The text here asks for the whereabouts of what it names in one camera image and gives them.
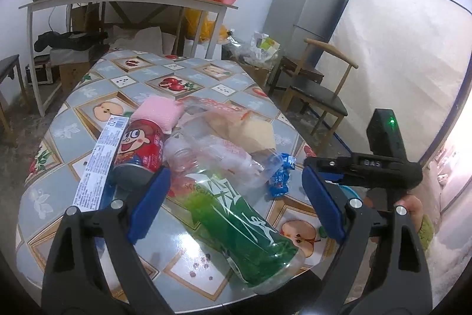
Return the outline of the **person's right hand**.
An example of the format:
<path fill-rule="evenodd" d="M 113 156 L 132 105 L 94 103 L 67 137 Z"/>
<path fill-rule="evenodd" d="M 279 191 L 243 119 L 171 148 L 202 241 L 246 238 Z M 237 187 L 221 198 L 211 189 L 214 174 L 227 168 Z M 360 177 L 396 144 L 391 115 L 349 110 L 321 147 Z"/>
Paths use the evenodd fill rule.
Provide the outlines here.
<path fill-rule="evenodd" d="M 403 206 L 407 210 L 414 224 L 414 227 L 418 232 L 422 223 L 422 216 L 425 214 L 422 202 L 414 195 L 407 194 L 394 203 L 394 206 L 399 205 Z"/>

